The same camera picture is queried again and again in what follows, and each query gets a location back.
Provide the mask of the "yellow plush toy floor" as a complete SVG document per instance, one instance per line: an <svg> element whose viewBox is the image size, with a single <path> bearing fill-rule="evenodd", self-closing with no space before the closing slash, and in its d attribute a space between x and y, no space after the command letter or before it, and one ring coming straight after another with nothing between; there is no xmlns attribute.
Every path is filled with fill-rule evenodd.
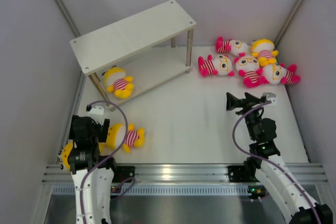
<svg viewBox="0 0 336 224"><path fill-rule="evenodd" d="M133 123L128 127L118 123L109 127L108 137L104 145L112 150L118 146L123 148L126 153L131 152L131 148L141 148L145 143L145 129L135 128Z"/></svg>

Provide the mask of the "pink plush toy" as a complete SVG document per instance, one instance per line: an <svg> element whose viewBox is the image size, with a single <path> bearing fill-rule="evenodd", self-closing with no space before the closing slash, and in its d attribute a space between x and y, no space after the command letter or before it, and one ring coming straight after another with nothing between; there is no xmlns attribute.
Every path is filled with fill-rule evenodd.
<svg viewBox="0 0 336 224"><path fill-rule="evenodd" d="M263 76L263 69L258 60L250 55L236 57L234 59L235 68L243 78L243 84L247 88L255 88L266 84L266 78Z"/></svg>
<svg viewBox="0 0 336 224"><path fill-rule="evenodd" d="M207 59L198 57L198 71L202 77L235 75L232 61L227 55L208 55Z"/></svg>
<svg viewBox="0 0 336 224"><path fill-rule="evenodd" d="M224 40L223 37L218 37L215 50L219 54L229 53L235 57L243 57L249 53L248 45L245 42L235 39Z"/></svg>
<svg viewBox="0 0 336 224"><path fill-rule="evenodd" d="M283 63L266 65L262 68L262 75L265 77L264 84L297 84L301 77L296 75L296 70L296 64L291 64L287 68Z"/></svg>

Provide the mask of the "yellow plush toy corner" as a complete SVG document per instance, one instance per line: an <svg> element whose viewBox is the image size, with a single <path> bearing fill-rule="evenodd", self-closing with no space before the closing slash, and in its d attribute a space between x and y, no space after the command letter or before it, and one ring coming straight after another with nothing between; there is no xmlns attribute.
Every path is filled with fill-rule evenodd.
<svg viewBox="0 0 336 224"><path fill-rule="evenodd" d="M276 64L279 51L271 40L259 39L251 43L251 55L257 59L263 68L269 64Z"/></svg>

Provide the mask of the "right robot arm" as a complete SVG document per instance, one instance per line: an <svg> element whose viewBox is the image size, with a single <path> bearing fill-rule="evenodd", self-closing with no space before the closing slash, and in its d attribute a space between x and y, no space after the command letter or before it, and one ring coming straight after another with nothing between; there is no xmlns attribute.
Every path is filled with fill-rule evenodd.
<svg viewBox="0 0 336 224"><path fill-rule="evenodd" d="M245 121L252 140L249 151L238 149L248 157L244 161L247 178L262 183L279 207L286 223L333 223L333 212L327 204L318 203L295 179L276 147L276 122L264 118L264 107L272 102L263 95L248 92L243 99L226 94L226 110L235 110L238 121Z"/></svg>

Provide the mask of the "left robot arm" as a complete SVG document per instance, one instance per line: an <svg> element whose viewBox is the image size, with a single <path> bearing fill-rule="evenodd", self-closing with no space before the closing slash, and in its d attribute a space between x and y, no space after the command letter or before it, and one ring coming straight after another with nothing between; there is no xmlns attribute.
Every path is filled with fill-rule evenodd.
<svg viewBox="0 0 336 224"><path fill-rule="evenodd" d="M119 170L112 158L100 154L102 129L88 116L71 119L72 148L67 161L75 188L76 223L111 223L110 189Z"/></svg>

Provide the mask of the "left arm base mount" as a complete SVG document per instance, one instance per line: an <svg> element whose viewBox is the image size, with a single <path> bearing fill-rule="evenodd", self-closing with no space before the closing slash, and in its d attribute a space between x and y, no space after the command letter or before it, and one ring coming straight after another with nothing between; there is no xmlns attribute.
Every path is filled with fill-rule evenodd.
<svg viewBox="0 0 336 224"><path fill-rule="evenodd" d="M121 183L129 177L132 177L135 173L134 166L118 166L112 170L114 172L113 183Z"/></svg>

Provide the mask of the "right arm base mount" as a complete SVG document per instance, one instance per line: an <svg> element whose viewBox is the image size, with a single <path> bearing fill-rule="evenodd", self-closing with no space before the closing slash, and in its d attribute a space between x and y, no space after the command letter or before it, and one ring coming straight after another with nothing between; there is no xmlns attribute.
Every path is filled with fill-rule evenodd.
<svg viewBox="0 0 336 224"><path fill-rule="evenodd" d="M230 165L228 169L228 179L232 183L256 183L258 180L252 176L244 165Z"/></svg>

